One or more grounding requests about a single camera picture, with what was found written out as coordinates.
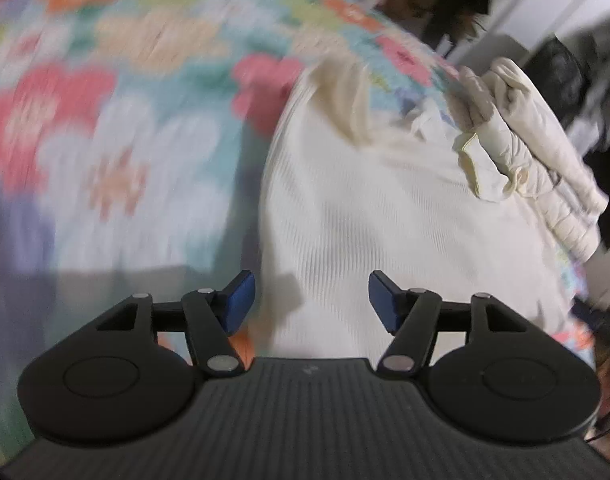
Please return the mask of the cream button pajama top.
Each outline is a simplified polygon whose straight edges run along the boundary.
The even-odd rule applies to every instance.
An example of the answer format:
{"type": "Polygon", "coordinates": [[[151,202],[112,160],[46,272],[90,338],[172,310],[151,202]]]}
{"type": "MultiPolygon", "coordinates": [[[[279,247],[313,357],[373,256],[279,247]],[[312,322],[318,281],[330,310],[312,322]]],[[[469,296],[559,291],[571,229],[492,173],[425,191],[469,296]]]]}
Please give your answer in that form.
{"type": "Polygon", "coordinates": [[[375,270],[450,301],[488,292],[550,335],[569,325],[544,222],[518,194],[477,196],[458,136],[433,102],[373,112],[359,63],[303,71],[262,180],[260,356],[377,361],[390,335],[368,299],[375,270]]]}

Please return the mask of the cream quilted folded jacket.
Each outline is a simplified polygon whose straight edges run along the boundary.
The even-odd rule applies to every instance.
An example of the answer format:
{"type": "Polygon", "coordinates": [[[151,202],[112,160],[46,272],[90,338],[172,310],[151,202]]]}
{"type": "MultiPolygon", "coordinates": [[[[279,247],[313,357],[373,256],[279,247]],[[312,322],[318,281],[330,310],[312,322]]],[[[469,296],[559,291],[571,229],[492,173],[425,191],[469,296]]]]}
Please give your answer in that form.
{"type": "Polygon", "coordinates": [[[462,154],[476,195],[522,196],[576,260],[590,260],[609,200],[535,84],[509,58],[496,58],[483,76],[462,67],[459,82],[472,122],[462,154]]]}

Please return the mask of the floral quilted bedspread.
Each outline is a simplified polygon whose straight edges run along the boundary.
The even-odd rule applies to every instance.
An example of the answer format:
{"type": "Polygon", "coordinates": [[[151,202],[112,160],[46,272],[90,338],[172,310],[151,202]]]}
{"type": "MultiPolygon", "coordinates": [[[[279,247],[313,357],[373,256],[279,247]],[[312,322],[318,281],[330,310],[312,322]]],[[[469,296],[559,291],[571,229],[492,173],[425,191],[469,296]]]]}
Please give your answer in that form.
{"type": "Polygon", "coordinates": [[[454,124],[453,67],[352,0],[0,0],[0,464],[32,359],[130,292],[259,269],[273,130],[325,58],[454,124]]]}

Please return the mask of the black leather chair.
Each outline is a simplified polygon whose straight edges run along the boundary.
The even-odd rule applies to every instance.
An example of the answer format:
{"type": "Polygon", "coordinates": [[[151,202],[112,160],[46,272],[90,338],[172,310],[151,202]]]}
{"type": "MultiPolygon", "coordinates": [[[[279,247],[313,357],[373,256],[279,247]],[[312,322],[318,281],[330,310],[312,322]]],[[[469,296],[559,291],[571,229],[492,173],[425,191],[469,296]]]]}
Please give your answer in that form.
{"type": "Polygon", "coordinates": [[[578,116],[588,88],[586,71],[573,53],[552,36],[531,55],[523,72],[562,127],[568,128],[578,116]]]}

